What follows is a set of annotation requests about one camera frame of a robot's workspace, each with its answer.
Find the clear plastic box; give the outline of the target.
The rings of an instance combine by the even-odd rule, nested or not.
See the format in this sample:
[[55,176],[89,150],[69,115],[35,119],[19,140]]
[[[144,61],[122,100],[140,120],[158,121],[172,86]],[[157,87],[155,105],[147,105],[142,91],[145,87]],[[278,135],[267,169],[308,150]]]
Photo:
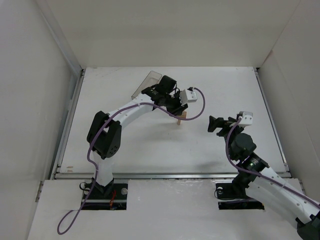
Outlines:
[[162,75],[160,73],[155,72],[153,70],[150,71],[148,75],[145,77],[145,79],[142,81],[142,83],[139,85],[139,87],[135,90],[135,92],[131,96],[131,99],[135,99],[142,92],[142,90],[158,84],[161,78]]

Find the striped dark wood block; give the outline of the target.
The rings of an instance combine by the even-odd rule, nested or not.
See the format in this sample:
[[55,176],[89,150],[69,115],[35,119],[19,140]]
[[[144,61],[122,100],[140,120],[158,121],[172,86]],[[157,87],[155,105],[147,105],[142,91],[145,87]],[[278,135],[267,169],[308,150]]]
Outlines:
[[186,119],[186,118],[187,118],[187,112],[186,112],[186,111],[183,111],[183,112],[182,112],[181,118],[183,118],[183,119]]

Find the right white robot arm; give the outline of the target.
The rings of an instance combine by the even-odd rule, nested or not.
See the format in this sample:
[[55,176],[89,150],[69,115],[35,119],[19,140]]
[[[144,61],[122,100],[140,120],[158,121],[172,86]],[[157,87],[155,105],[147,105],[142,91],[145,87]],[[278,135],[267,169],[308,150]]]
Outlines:
[[282,216],[303,240],[320,238],[320,204],[290,185],[259,157],[252,137],[244,133],[252,125],[251,112],[239,112],[236,118],[209,116],[207,131],[220,131],[229,163],[238,175],[229,183],[216,184],[216,197],[227,206],[244,207],[261,203]]

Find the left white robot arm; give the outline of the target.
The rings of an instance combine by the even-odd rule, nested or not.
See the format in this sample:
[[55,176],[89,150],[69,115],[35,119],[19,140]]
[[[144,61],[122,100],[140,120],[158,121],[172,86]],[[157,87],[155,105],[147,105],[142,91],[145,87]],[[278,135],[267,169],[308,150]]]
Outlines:
[[117,110],[97,112],[86,137],[89,143],[88,161],[95,168],[92,191],[103,197],[113,191],[111,158],[120,149],[122,131],[130,123],[155,109],[163,109],[170,116],[179,118],[188,104],[196,100],[193,88],[180,90],[176,80],[164,75],[155,84],[148,81],[146,85],[140,85],[132,100]]

